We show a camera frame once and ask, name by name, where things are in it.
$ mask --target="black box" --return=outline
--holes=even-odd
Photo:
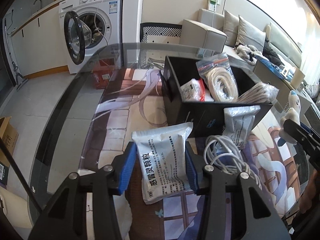
[[[7,185],[9,168],[0,162],[0,182]]]
[[[226,107],[260,105],[253,127],[255,127],[272,107],[272,104],[243,104],[221,102],[183,102],[180,86],[192,78],[200,79],[196,62],[199,59],[182,57],[165,57],[164,73],[161,75],[162,95],[168,125],[193,122],[193,130],[189,137],[207,137],[222,133],[224,112]],[[249,69],[232,67],[236,78],[239,96],[252,88],[258,77]]]

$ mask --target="curtain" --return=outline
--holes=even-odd
[[[305,81],[313,85],[320,77],[320,25],[312,13],[307,12],[306,38],[302,48],[300,70]]]

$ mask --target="glass table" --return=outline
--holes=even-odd
[[[204,56],[213,54],[207,50]],[[198,58],[198,48],[113,44],[93,55],[74,77],[49,118],[31,171],[30,187],[42,208],[69,173],[96,172],[123,153],[133,131],[167,125],[159,75],[166,55]],[[230,64],[259,81],[242,61],[230,57]],[[252,130],[243,155],[283,216],[302,194],[309,170],[301,146],[276,145],[279,120],[285,114],[277,109],[272,107]],[[203,154],[205,138],[188,141],[194,152]],[[275,161],[282,163],[282,170],[270,168]],[[130,230],[131,240],[192,239],[199,228],[204,197],[189,191],[145,205],[141,178],[136,163],[125,195],[115,197],[123,238]],[[38,213],[30,202],[29,213],[35,222]],[[87,195],[86,218],[88,239],[93,239],[92,194]]]

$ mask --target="black rod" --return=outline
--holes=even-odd
[[[25,189],[25,191],[27,192],[31,202],[33,203],[33,205],[35,206],[35,208],[37,209],[37,211],[39,212],[39,214],[42,213],[42,209],[40,207],[40,205],[38,204],[35,196],[33,195],[33,193],[31,192],[28,183],[26,182],[26,180],[24,179],[20,169],[18,168],[15,160],[13,159],[13,157],[11,156],[9,150],[7,149],[7,147],[5,146],[3,140],[0,138],[0,149],[2,150],[2,152],[4,153],[4,156],[7,158],[7,160],[9,161],[11,167],[13,168],[14,172],[16,173],[18,179],[20,180],[23,188]]]

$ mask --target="faucet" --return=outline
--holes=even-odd
[[[40,1],[40,9],[42,9],[42,0],[39,0]]]

